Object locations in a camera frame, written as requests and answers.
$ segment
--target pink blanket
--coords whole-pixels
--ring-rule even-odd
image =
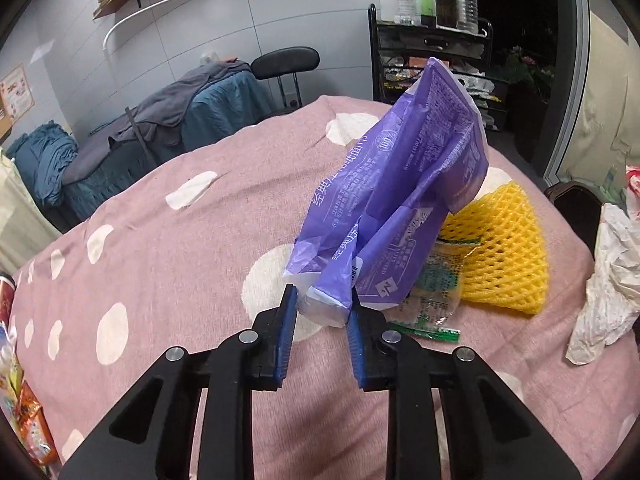
[[[18,354],[64,458],[166,348],[213,348],[277,306],[316,185],[385,110],[322,97],[180,156],[20,271]],[[550,292],[531,319],[462,305],[454,324],[591,479],[640,410],[636,346],[628,335],[593,364],[564,359],[589,251],[523,174],[490,158],[535,206]],[[284,388],[254,395],[256,478],[382,479],[385,446],[386,394],[357,389],[344,330],[300,319]]]

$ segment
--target gray blanket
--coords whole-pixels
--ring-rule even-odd
[[[175,83],[151,94],[131,111],[143,139],[165,146],[178,144],[182,120],[193,98],[209,86],[244,70],[251,69],[243,61],[210,63],[187,72]],[[84,180],[109,155],[111,145],[135,139],[127,116],[121,115],[80,145],[78,156],[66,168],[62,184]]]

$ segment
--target metal screw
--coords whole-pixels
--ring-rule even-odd
[[[387,330],[382,334],[382,341],[386,343],[398,343],[402,339],[402,336],[397,330]]]
[[[471,362],[476,357],[476,353],[468,346],[463,346],[456,350],[456,357],[465,363]]]
[[[164,357],[167,361],[179,361],[184,357],[184,350],[179,346],[174,346],[166,351]]]
[[[258,339],[258,333],[255,330],[245,330],[238,336],[241,343],[254,343]]]

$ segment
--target chair leg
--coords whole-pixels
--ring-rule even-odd
[[[280,87],[280,95],[282,96],[282,104],[287,108],[287,98],[284,95],[284,88],[282,87],[282,79],[278,76],[278,86]]]
[[[298,108],[302,108],[302,97],[300,96],[300,86],[298,86],[298,74],[293,74],[293,83],[296,85],[296,95],[298,96]]]

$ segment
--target purple packaging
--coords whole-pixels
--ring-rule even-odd
[[[300,313],[344,326],[353,285],[364,306],[401,303],[447,214],[478,193],[487,151],[473,99],[431,58],[316,189],[285,270],[300,290]]]

